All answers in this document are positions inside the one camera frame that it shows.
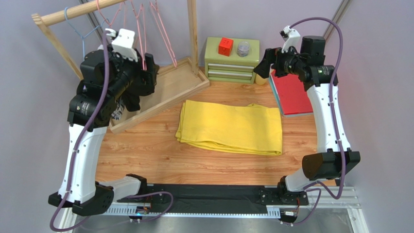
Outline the yellow trousers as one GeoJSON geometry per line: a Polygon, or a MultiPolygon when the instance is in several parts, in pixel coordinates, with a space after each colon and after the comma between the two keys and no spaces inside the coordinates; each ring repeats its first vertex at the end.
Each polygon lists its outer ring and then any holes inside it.
{"type": "Polygon", "coordinates": [[[283,153],[279,109],[254,103],[230,106],[187,100],[175,137],[206,150],[270,156],[283,153]]]}

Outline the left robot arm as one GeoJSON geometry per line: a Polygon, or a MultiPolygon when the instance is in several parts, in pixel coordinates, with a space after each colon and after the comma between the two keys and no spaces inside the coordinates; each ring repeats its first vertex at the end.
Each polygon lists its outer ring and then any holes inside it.
{"type": "Polygon", "coordinates": [[[123,103],[140,110],[140,97],[155,91],[159,65],[151,54],[137,61],[112,47],[88,53],[80,65],[83,79],[69,103],[70,147],[64,180],[49,196],[53,206],[71,208],[79,216],[105,213],[112,202],[146,192],[147,180],[135,174],[110,182],[95,180],[97,161],[112,115],[123,103]]]}

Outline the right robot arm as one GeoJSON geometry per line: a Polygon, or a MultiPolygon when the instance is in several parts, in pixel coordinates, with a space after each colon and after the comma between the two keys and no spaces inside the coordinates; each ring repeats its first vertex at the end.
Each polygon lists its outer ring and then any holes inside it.
{"type": "Polygon", "coordinates": [[[321,36],[301,38],[300,51],[295,48],[299,36],[284,37],[281,48],[266,49],[262,61],[254,68],[261,77],[281,78],[298,75],[311,102],[316,130],[317,152],[304,156],[302,167],[281,179],[278,186],[284,193],[301,193],[325,180],[340,178],[354,168],[361,159],[346,138],[338,107],[338,80],[335,66],[324,64],[326,41],[321,36]]]}

